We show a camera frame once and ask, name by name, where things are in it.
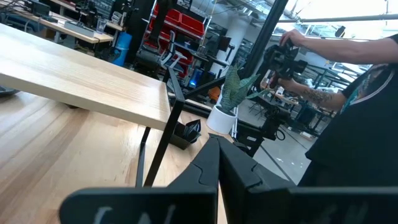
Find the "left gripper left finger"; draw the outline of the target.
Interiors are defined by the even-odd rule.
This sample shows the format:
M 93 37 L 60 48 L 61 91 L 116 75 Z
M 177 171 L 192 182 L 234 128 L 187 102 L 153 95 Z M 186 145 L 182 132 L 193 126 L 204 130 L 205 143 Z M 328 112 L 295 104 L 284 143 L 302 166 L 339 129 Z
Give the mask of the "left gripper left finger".
M 61 224 L 215 224 L 220 144 L 211 137 L 166 187 L 77 190 L 62 202 Z

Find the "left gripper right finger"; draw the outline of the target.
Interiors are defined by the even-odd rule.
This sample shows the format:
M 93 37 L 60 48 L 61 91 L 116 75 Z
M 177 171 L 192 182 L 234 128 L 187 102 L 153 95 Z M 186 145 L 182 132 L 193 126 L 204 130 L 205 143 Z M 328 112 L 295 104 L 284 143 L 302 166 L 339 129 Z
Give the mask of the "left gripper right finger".
M 228 140 L 219 145 L 229 224 L 398 224 L 398 187 L 297 187 Z

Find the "black wavy square plate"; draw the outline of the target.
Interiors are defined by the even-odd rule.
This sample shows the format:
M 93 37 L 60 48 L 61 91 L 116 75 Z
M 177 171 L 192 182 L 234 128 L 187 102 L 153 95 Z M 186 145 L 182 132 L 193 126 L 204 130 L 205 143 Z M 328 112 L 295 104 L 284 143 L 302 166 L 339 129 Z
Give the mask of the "black wavy square plate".
M 177 123 L 170 143 L 181 150 L 186 150 L 188 146 L 195 143 L 201 136 L 201 121 L 199 119 L 187 124 Z

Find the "potted snake plant white pot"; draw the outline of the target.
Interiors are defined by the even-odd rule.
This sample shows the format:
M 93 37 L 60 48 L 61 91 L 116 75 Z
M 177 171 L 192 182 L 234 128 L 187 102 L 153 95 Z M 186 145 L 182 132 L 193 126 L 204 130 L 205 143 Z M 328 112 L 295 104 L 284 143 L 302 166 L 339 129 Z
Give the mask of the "potted snake plant white pot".
M 268 70 L 269 66 L 262 65 L 259 69 L 261 73 L 241 80 L 237 66 L 231 67 L 224 77 L 225 82 L 221 91 L 221 100 L 212 108 L 206 125 L 217 133 L 228 134 L 238 117 L 233 112 L 233 109 L 237 108 L 243 100 L 255 98 L 265 92 L 265 90 L 262 90 L 248 94 L 254 83 L 257 80 L 261 81 Z

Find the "person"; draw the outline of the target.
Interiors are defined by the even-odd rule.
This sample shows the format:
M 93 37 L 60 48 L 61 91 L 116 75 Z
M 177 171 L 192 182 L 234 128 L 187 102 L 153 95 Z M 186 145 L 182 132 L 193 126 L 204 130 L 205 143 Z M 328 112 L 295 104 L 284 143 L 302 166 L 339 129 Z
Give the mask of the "person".
M 339 93 L 301 84 L 296 94 L 337 114 L 306 152 L 299 186 L 398 186 L 398 33 L 367 42 L 305 38 L 303 47 L 371 68 Z

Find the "person's hand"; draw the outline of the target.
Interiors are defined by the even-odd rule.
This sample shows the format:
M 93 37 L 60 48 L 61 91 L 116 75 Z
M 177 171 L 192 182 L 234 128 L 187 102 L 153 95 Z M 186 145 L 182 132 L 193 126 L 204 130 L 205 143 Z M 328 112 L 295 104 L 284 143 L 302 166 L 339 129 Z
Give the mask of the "person's hand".
M 301 88 L 301 84 L 297 83 L 294 79 L 286 80 L 279 78 L 277 82 L 281 87 L 290 92 L 298 93 Z
M 305 36 L 302 35 L 298 30 L 293 29 L 281 36 L 279 45 L 284 46 L 288 41 L 291 41 L 291 43 L 293 43 L 293 45 L 296 47 L 303 47 L 303 44 L 305 43 Z

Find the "grey office chair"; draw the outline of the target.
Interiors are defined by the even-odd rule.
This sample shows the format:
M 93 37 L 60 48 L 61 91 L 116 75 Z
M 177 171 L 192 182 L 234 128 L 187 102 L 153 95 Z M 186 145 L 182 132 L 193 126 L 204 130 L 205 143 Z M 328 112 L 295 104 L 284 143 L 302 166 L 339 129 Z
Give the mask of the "grey office chair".
M 166 50 L 163 51 L 163 53 L 159 57 L 160 67 L 165 70 L 167 68 L 175 68 L 176 64 L 181 59 L 186 60 L 187 58 L 181 52 L 176 51 L 176 49 L 175 49 L 175 32 L 171 30 L 169 46 Z

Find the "blue cylindrical bin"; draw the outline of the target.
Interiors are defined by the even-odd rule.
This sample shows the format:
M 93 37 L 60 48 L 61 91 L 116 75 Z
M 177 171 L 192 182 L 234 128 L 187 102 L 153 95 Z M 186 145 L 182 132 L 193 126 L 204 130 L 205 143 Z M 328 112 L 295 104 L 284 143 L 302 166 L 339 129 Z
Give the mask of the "blue cylindrical bin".
M 113 64 L 123 66 L 127 53 L 129 51 L 129 46 L 132 40 L 132 35 L 121 32 L 118 36 L 118 41 L 116 42 L 116 46 L 113 49 L 114 59 L 112 61 Z

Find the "red bin storage rack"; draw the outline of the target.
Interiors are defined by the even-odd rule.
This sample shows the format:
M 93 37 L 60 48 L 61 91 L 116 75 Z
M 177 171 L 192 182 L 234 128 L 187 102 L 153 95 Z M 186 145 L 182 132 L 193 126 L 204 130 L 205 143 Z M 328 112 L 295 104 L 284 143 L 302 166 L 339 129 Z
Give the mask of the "red bin storage rack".
M 175 49 L 186 56 L 181 59 L 174 70 L 180 78 L 188 76 L 194 61 L 199 57 L 199 48 L 209 22 L 190 10 L 192 0 L 155 0 L 150 12 L 137 55 L 153 67 L 152 73 L 164 73 L 160 67 L 159 57 L 169 46 L 170 31 L 175 32 Z

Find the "wooden workbench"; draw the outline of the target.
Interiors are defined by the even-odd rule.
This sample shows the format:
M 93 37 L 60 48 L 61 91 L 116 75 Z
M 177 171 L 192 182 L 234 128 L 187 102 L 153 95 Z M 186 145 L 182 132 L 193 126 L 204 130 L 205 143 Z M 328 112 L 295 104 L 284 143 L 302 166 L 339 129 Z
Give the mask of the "wooden workbench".
M 36 16 L 28 11 L 25 10 L 24 6 L 22 5 L 22 1 L 17 4 L 11 5 L 10 0 L 0 0 L 0 9 L 4 9 L 5 12 L 10 12 L 12 14 L 17 14 L 18 16 L 24 17 L 30 21 L 38 22 L 43 26 L 49 27 L 53 29 L 57 34 L 66 34 L 73 36 L 77 39 L 84 40 L 91 44 L 98 44 L 102 42 L 112 42 L 113 36 L 108 34 L 99 34 L 96 31 L 93 32 L 93 35 L 85 35 L 79 32 L 76 32 L 72 29 L 68 29 L 65 27 L 66 22 L 71 22 L 72 20 L 64 17 L 60 14 L 50 11 L 48 18 L 56 19 L 57 22 L 50 22 L 46 20 L 46 17 Z

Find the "clear plastic cup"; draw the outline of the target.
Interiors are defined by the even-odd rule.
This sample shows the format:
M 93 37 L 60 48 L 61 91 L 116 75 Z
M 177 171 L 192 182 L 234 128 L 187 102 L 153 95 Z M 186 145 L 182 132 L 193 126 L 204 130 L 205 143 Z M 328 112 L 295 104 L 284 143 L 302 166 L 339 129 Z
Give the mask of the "clear plastic cup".
M 99 34 L 103 34 L 107 23 L 108 23 L 107 19 L 103 19 L 103 18 L 99 17 L 97 20 L 96 32 Z

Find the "grey box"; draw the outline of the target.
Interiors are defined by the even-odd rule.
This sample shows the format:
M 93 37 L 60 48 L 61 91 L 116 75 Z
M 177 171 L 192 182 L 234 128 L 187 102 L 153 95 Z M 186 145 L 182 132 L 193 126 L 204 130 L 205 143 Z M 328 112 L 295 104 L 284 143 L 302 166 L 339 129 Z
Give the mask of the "grey box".
M 77 32 L 79 34 L 82 34 L 82 35 L 85 35 L 85 36 L 88 36 L 88 37 L 94 37 L 95 36 L 95 31 L 93 29 L 85 27 L 80 22 L 65 21 L 64 28 L 70 29 L 70 30 L 72 30 L 74 32 Z

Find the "wooden riser shelf black frame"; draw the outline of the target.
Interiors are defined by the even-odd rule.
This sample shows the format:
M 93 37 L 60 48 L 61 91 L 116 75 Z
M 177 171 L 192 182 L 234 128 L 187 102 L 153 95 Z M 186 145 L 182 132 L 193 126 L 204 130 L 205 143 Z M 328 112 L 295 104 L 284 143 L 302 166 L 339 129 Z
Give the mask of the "wooden riser shelf black frame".
M 172 69 L 154 80 L 4 24 L 0 85 L 144 126 L 138 187 L 154 183 L 185 104 Z

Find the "black overhead rig frame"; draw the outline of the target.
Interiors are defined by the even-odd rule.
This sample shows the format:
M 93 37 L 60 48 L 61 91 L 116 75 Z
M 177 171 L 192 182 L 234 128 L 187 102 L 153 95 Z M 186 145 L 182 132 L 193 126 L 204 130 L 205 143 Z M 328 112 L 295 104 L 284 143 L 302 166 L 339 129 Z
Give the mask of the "black overhead rig frame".
M 267 16 L 267 19 L 262 26 L 262 29 L 254 43 L 253 49 L 246 60 L 241 78 L 250 77 L 257 67 L 258 62 L 262 58 L 262 54 L 266 48 L 271 35 L 284 12 L 284 9 L 289 0 L 275 0 L 271 10 Z

